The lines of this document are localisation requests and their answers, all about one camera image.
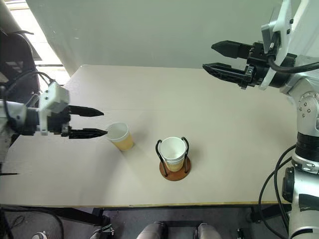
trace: black cable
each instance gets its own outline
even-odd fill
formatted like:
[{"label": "black cable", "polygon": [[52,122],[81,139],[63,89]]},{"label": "black cable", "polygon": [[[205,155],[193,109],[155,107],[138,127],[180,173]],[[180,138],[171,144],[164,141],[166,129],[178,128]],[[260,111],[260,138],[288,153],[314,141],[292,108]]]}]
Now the black cable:
[{"label": "black cable", "polygon": [[295,67],[278,66],[275,63],[275,56],[273,55],[270,55],[268,57],[267,62],[270,68],[273,69],[274,71],[287,73],[287,74],[295,74],[295,73],[313,71],[313,70],[319,69],[319,62],[314,62],[307,65],[295,66]]},{"label": "black cable", "polygon": [[276,197],[277,197],[277,201],[278,201],[278,204],[279,204],[279,209],[281,211],[281,216],[283,218],[283,221],[284,221],[284,224],[285,224],[285,227],[286,229],[288,230],[288,227],[289,227],[289,218],[285,212],[285,209],[284,209],[284,206],[281,202],[281,199],[280,199],[280,196],[279,196],[279,190],[278,190],[278,183],[277,183],[277,174],[278,174],[278,170],[279,170],[279,166],[280,166],[280,163],[281,161],[283,161],[284,157],[286,156],[286,154],[288,152],[290,152],[291,150],[293,150],[294,148],[296,148],[296,145],[293,145],[291,146],[290,148],[288,148],[279,158],[277,164],[276,164],[276,167],[275,167],[275,170],[274,170],[274,185],[275,185],[275,193],[276,193]]},{"label": "black cable", "polygon": [[8,124],[10,125],[10,127],[12,128],[12,130],[14,132],[19,134],[18,130],[15,127],[15,120],[10,116],[10,113],[9,113],[8,103],[7,103],[7,100],[6,100],[7,91],[6,91],[4,86],[0,86],[0,92],[1,92],[2,101],[3,101],[3,108],[4,108],[4,112],[5,112],[5,116],[6,116],[6,119],[8,121]]},{"label": "black cable", "polygon": [[40,75],[40,77],[42,78],[42,80],[43,80],[47,85],[49,85],[49,83],[45,80],[45,78],[44,78],[42,75]]},{"label": "black cable", "polygon": [[24,217],[23,215],[17,216],[17,217],[14,219],[14,221],[13,221],[13,223],[12,223],[10,229],[22,225],[22,223],[24,222],[24,219],[25,219],[25,217]]},{"label": "black cable", "polygon": [[5,217],[4,211],[0,208],[0,237],[4,238],[4,235],[7,235],[8,239],[13,239],[13,234],[9,223]]},{"label": "black cable", "polygon": [[22,82],[22,80],[27,77],[27,76],[32,76],[32,75],[42,75],[45,76],[46,78],[49,79],[49,82],[54,82],[55,80],[52,79],[51,77],[49,77],[47,74],[45,74],[44,72],[40,72],[40,71],[28,71],[26,73],[22,73],[20,75],[18,75],[17,77],[15,77],[13,79],[14,83],[11,84],[11,86],[8,88],[7,90],[7,95],[10,94],[10,92],[12,91],[12,89],[14,87],[16,87],[18,84],[20,84],[20,82]]},{"label": "black cable", "polygon": [[10,209],[10,208],[2,208],[2,210],[5,212],[13,212],[13,213],[40,212],[40,213],[50,214],[58,222],[58,225],[59,225],[60,231],[61,231],[61,239],[64,239],[64,228],[63,228],[63,223],[62,223],[61,219],[55,213],[53,213],[49,210],[45,210],[45,209]]},{"label": "black cable", "polygon": [[[284,157],[288,152],[289,152],[289,151],[286,150],[286,151],[282,154],[282,156]],[[291,161],[291,158],[286,159],[282,164],[280,164],[278,170],[281,169],[281,168],[282,168],[285,164],[287,164],[289,161]],[[271,179],[271,177],[272,177],[274,174],[275,174],[275,171],[273,171],[273,172],[268,176],[268,178],[266,179],[266,181],[265,181],[265,183],[264,183],[264,185],[263,185],[263,187],[262,187],[262,189],[261,189],[261,191],[260,191],[259,198],[258,198],[258,211],[259,211],[260,217],[261,217],[262,221],[264,222],[265,226],[266,226],[273,234],[275,234],[276,236],[278,236],[278,237],[281,238],[281,239],[287,239],[286,237],[284,237],[283,235],[281,235],[280,233],[278,233],[277,231],[275,231],[274,229],[271,228],[271,226],[267,223],[267,221],[266,221],[266,219],[265,219],[265,217],[264,217],[264,214],[263,214],[263,212],[262,212],[262,210],[261,210],[261,201],[262,201],[263,193],[264,193],[264,191],[265,191],[265,188],[266,188],[266,186],[267,186],[269,180]]]}]

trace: yellow paper cup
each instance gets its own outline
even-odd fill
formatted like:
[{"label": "yellow paper cup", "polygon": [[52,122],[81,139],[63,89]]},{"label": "yellow paper cup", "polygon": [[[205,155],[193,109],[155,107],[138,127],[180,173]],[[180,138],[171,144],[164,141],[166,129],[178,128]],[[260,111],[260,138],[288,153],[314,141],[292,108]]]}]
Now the yellow paper cup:
[{"label": "yellow paper cup", "polygon": [[111,124],[106,131],[106,137],[121,151],[129,150],[134,142],[126,123],[116,122]]}]

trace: table surface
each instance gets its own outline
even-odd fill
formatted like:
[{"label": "table surface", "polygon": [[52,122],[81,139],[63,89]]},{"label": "table surface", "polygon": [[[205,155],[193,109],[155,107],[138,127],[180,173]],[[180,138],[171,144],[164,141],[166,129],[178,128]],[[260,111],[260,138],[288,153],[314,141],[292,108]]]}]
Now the table surface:
[{"label": "table surface", "polygon": [[[20,136],[0,179],[0,204],[163,206],[254,204],[281,155],[296,142],[296,110],[278,89],[241,90],[200,69],[89,66],[66,88],[71,105],[104,116],[72,116],[73,128],[126,122],[135,145],[120,152],[105,136]],[[162,177],[158,139],[185,136],[190,174]],[[280,172],[280,182],[284,170]],[[276,200],[273,181],[263,202]]]}]

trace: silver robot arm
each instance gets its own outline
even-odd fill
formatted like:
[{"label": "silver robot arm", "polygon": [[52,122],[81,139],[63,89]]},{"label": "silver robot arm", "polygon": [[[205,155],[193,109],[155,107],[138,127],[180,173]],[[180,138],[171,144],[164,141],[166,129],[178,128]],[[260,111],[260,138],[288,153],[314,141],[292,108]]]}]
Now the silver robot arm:
[{"label": "silver robot arm", "polygon": [[261,28],[263,43],[222,41],[212,45],[226,57],[247,59],[244,70],[221,63],[203,65],[212,76],[242,89],[255,85],[261,90],[279,88],[295,103],[297,143],[283,182],[283,197],[292,203],[289,239],[319,238],[318,9],[319,1],[302,0],[292,17],[291,1],[283,0]]}]

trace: round wooden base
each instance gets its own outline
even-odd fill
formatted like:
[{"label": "round wooden base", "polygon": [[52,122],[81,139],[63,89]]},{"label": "round wooden base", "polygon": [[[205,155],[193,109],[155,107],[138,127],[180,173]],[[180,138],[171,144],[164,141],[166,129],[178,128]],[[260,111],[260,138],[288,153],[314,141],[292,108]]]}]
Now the round wooden base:
[{"label": "round wooden base", "polygon": [[165,179],[167,179],[169,181],[178,181],[178,180],[183,179],[184,177],[186,177],[189,174],[190,169],[191,169],[191,163],[190,163],[189,158],[187,157],[187,172],[186,173],[185,173],[185,162],[184,162],[183,167],[177,172],[169,171],[169,169],[166,167],[166,165],[165,165],[165,169],[166,169],[166,172],[167,172],[167,176],[166,177],[165,177],[165,173],[164,173],[164,170],[163,170],[162,163],[160,162],[159,163],[159,171],[160,171],[161,175]]}]

